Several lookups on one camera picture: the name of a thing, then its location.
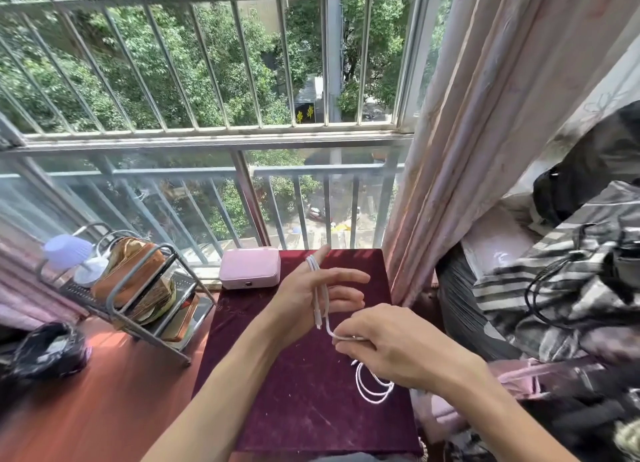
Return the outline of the person's right hand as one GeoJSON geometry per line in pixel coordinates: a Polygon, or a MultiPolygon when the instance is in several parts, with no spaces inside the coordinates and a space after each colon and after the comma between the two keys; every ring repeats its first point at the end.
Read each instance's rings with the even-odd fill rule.
{"type": "Polygon", "coordinates": [[[435,394],[442,369],[477,356],[410,309],[391,304],[354,313],[334,334],[338,340],[370,341],[376,347],[373,359],[356,360],[377,377],[435,394]]]}

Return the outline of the person's left hand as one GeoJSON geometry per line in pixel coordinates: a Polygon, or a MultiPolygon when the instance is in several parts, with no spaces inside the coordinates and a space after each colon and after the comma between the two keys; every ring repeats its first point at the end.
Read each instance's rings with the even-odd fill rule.
{"type": "Polygon", "coordinates": [[[280,350],[294,344],[312,328],[322,326],[332,313],[352,313],[364,308],[364,302],[331,302],[329,287],[365,285],[371,276],[358,269],[323,268],[323,277],[313,277],[307,258],[280,284],[276,295],[263,310],[270,332],[280,350]]]}

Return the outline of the person's left forearm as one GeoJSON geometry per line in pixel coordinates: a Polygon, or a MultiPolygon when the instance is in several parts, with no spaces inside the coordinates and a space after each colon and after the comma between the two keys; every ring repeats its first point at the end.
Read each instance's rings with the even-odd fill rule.
{"type": "Polygon", "coordinates": [[[295,302],[277,294],[212,370],[141,462],[228,462],[291,329],[295,302]]]}

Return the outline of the person's right forearm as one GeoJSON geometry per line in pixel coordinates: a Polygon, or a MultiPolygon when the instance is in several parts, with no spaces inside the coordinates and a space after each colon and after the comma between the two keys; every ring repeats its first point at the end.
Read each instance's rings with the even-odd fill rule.
{"type": "Polygon", "coordinates": [[[477,356],[442,369],[432,391],[466,418],[498,462],[579,462],[519,405],[477,356]]]}

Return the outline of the pink rectangular case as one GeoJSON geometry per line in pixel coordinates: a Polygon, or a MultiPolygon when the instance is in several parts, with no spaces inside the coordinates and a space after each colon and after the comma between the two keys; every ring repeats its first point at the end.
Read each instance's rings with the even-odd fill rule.
{"type": "Polygon", "coordinates": [[[221,257],[219,279],[226,290],[275,287],[281,279],[280,252],[274,247],[228,250],[221,257]]]}

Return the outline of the dark red velvet cloth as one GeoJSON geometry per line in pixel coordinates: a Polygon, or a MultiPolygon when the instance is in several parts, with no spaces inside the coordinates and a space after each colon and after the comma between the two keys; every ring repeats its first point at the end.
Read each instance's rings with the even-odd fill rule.
{"type": "MultiPolygon", "coordinates": [[[[391,303],[381,249],[332,249],[322,267],[368,273],[369,283],[344,285],[362,292],[366,306],[391,303]]],[[[221,292],[192,398],[276,290],[221,292]]],[[[335,351],[324,329],[312,328],[277,357],[234,451],[299,460],[349,452],[420,458],[423,449],[409,390],[396,386],[380,404],[364,400],[356,385],[356,367],[335,351]]]]}

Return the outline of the dark pleated fabric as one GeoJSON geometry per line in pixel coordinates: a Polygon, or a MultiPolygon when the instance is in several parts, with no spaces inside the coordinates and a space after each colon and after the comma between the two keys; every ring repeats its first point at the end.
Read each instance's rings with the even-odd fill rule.
{"type": "Polygon", "coordinates": [[[438,301],[444,329],[454,339],[485,361],[516,360],[522,352],[495,333],[486,333],[487,319],[472,292],[476,276],[463,248],[456,243],[436,264],[438,301]]]}

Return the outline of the grey balcony railing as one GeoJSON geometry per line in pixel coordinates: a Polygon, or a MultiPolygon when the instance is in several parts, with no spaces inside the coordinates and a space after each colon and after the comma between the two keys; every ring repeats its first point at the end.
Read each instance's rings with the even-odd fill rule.
{"type": "Polygon", "coordinates": [[[88,224],[177,248],[195,266],[224,252],[379,248],[406,148],[0,152],[0,222],[37,240],[88,224]]]}

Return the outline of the brown flat box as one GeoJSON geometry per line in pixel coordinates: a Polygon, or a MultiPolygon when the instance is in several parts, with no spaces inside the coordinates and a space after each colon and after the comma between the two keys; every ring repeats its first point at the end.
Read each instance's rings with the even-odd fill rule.
{"type": "Polygon", "coordinates": [[[199,296],[193,293],[181,304],[175,315],[165,326],[159,338],[167,343],[182,342],[186,337],[198,304],[199,296]]]}

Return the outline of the pink bag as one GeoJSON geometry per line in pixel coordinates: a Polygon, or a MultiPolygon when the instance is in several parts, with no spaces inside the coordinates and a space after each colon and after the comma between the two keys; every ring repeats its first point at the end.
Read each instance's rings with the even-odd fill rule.
{"type": "MultiPolygon", "coordinates": [[[[514,398],[535,400],[566,382],[586,383],[589,374],[604,369],[604,366],[587,356],[555,363],[541,363],[532,358],[496,360],[488,363],[488,368],[514,398]]],[[[428,441],[443,441],[468,426],[466,420],[443,398],[418,390],[411,390],[410,395],[415,419],[428,441]]]]}

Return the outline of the pink floral curtain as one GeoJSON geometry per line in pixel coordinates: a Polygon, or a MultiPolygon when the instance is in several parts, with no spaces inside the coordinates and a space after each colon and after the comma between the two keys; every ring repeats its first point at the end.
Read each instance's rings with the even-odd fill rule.
{"type": "Polygon", "coordinates": [[[383,238],[392,303],[514,186],[640,36],[640,0],[453,0],[383,238]]]}

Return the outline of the metal window security bars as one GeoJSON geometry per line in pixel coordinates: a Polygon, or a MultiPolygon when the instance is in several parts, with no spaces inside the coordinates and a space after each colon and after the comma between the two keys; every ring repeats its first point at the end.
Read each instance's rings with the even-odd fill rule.
{"type": "Polygon", "coordinates": [[[0,0],[0,135],[398,129],[426,0],[0,0]]]}

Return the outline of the black white striped cloth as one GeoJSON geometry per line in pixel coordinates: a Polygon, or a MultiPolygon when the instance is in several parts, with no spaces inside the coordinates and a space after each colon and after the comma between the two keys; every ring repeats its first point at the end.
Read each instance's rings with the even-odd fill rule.
{"type": "Polygon", "coordinates": [[[640,271],[616,259],[640,249],[640,186],[612,181],[523,256],[474,284],[478,307],[497,333],[542,362],[584,353],[599,328],[640,324],[640,271]]]}

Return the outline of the black fabric bag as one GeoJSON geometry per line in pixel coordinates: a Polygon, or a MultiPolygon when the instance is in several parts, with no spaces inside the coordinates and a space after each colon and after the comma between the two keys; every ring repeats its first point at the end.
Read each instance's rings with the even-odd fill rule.
{"type": "Polygon", "coordinates": [[[640,184],[640,99],[600,120],[533,183],[536,212],[556,227],[611,181],[640,184]]]}

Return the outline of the black plastic bag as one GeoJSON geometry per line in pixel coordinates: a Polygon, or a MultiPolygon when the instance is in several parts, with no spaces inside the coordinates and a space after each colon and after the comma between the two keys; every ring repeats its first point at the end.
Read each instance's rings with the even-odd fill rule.
{"type": "Polygon", "coordinates": [[[50,322],[28,333],[9,354],[0,354],[0,397],[32,383],[74,376],[88,364],[92,348],[84,333],[66,322],[50,322]]]}

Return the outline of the pink curtain with stripes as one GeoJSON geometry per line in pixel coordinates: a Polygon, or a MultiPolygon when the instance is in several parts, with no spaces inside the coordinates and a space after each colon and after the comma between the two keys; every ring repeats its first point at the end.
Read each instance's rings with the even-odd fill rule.
{"type": "Polygon", "coordinates": [[[77,324],[89,314],[36,276],[42,243],[0,220],[0,326],[33,331],[50,322],[77,324]]]}

